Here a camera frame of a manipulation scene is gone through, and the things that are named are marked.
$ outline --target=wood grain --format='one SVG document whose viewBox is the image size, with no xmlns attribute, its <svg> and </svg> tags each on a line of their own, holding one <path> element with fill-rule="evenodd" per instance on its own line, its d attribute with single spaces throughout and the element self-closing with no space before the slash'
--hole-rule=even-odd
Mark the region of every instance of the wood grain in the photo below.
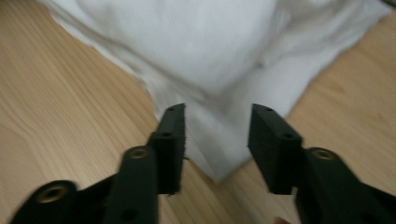
<svg viewBox="0 0 396 224">
<path fill-rule="evenodd" d="M 309 86 L 288 121 L 307 147 L 339 153 L 364 182 L 396 194 L 396 13 Z M 38 186 L 111 175 L 157 125 L 149 95 L 32 0 L 0 1 L 0 223 Z M 161 223 L 298 223 L 291 196 L 266 193 L 254 162 L 220 184 L 185 162 Z"/>
</svg>

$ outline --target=white cloth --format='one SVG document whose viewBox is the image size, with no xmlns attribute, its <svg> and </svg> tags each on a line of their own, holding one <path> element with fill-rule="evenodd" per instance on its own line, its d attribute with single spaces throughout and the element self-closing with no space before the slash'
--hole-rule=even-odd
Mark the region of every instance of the white cloth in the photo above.
<svg viewBox="0 0 396 224">
<path fill-rule="evenodd" d="M 252 103 L 286 116 L 323 67 L 390 13 L 376 0 L 39 2 L 135 75 L 157 117 L 187 104 L 187 155 L 215 181 L 250 158 Z"/>
</svg>

